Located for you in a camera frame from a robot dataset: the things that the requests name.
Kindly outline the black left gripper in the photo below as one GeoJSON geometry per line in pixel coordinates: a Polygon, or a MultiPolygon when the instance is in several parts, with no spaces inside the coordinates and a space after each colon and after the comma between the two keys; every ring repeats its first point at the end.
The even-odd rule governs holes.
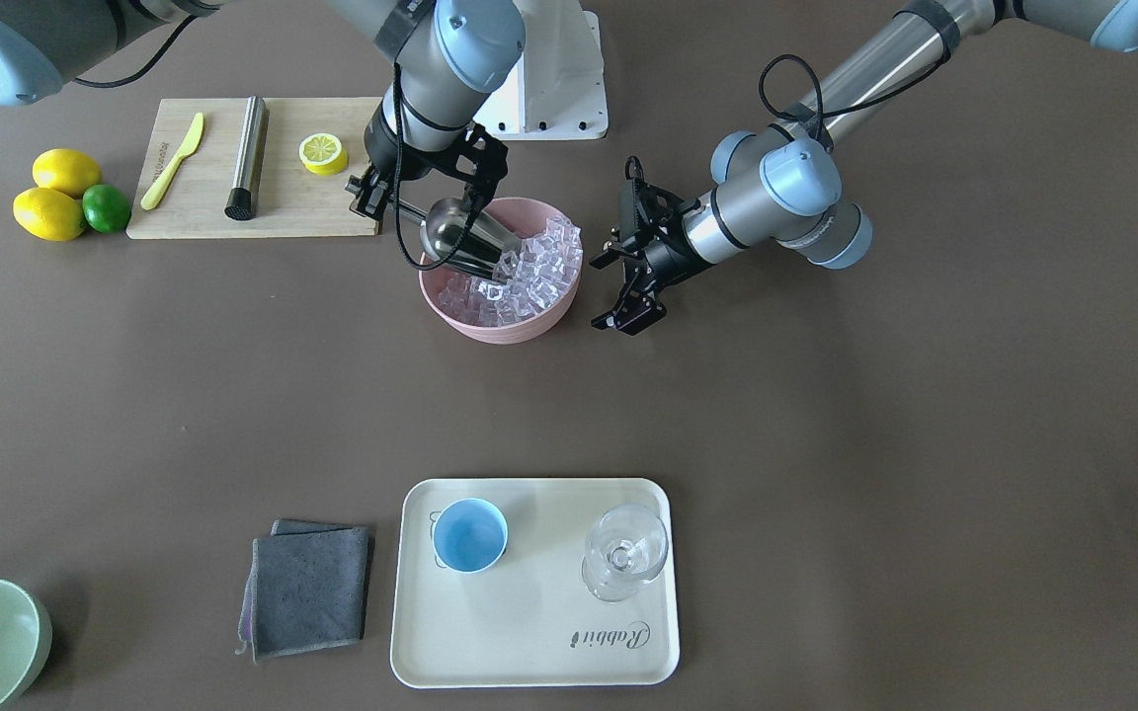
{"type": "Polygon", "coordinates": [[[644,176],[637,156],[624,166],[626,185],[619,195],[619,220],[612,237],[589,261],[604,270],[622,262],[624,284],[615,306],[589,321],[596,330],[617,330],[637,336],[667,316],[661,301],[665,288],[696,276],[712,267],[692,247],[684,220],[704,208],[699,198],[678,195],[652,185],[644,176]]]}

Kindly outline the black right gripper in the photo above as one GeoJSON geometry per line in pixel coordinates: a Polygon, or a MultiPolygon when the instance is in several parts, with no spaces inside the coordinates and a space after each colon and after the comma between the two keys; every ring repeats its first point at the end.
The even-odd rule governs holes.
{"type": "Polygon", "coordinates": [[[421,150],[402,143],[382,119],[372,119],[366,123],[363,143],[366,170],[361,176],[351,176],[345,189],[353,195],[351,212],[376,222],[382,220],[394,187],[401,182],[423,179],[430,172],[461,181],[462,208],[475,217],[509,175],[508,144],[489,135],[483,124],[465,129],[446,149],[421,150]]]}

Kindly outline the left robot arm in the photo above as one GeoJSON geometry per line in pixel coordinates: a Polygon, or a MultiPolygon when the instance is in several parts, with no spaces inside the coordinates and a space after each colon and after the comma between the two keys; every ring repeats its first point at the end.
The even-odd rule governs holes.
{"type": "Polygon", "coordinates": [[[850,201],[834,152],[864,121],[934,75],[967,38],[1001,20],[1022,20],[1110,52],[1138,52],[1138,1],[912,1],[820,78],[802,64],[810,91],[778,108],[762,96],[772,122],[736,131],[715,147],[714,184],[681,198],[626,162],[619,218],[593,268],[622,266],[617,301],[593,319],[597,330],[636,336],[667,315],[661,292],[759,243],[840,270],[861,261],[872,222],[850,201]]]}

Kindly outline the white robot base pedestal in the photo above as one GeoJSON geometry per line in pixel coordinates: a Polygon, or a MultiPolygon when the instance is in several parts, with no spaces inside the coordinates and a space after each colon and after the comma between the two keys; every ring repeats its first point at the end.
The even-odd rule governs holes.
{"type": "Polygon", "coordinates": [[[526,43],[505,84],[475,121],[503,141],[570,141],[607,137],[604,51],[600,19],[578,1],[516,1],[526,43]]]}

